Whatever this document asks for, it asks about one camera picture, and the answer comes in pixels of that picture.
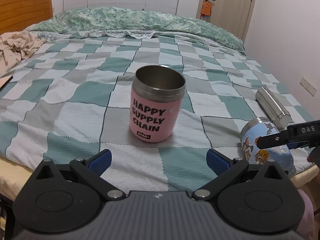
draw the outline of orange plush ornament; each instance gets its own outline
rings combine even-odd
[[[202,5],[201,14],[204,16],[210,16],[211,15],[211,8],[212,4],[210,2],[204,2]]]

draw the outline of bed frame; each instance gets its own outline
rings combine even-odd
[[[0,0],[0,35],[52,18],[51,0]]]

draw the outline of door frame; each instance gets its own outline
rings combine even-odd
[[[247,22],[245,23],[245,27],[244,27],[244,31],[242,34],[241,39],[244,41],[247,33],[248,33],[248,29],[249,29],[249,25],[250,25],[250,21],[251,21],[251,16],[252,16],[252,12],[253,12],[253,8],[254,8],[254,3],[256,0],[252,0],[251,4],[250,4],[250,8],[249,8],[249,13],[248,13],[248,17],[247,17]],[[196,18],[200,19],[200,15],[201,15],[201,9],[202,9],[202,4],[204,3],[204,0],[199,0],[199,5],[198,5],[198,11],[197,11],[197,15]]]

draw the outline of checkered bed sheet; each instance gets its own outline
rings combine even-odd
[[[173,134],[155,144],[129,131],[133,76],[148,64],[182,73],[187,88]],[[294,122],[312,120],[265,67],[228,48],[178,35],[51,41],[0,91],[0,154],[34,169],[43,158],[68,163],[108,148],[113,160],[102,177],[125,192],[192,191],[216,176],[208,149],[242,156],[241,129],[265,116],[255,101],[261,86]],[[305,149],[292,155],[293,174],[310,166]]]

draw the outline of wall outlet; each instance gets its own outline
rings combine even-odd
[[[300,80],[300,85],[302,85],[313,97],[315,96],[317,89],[309,83],[304,77]]]

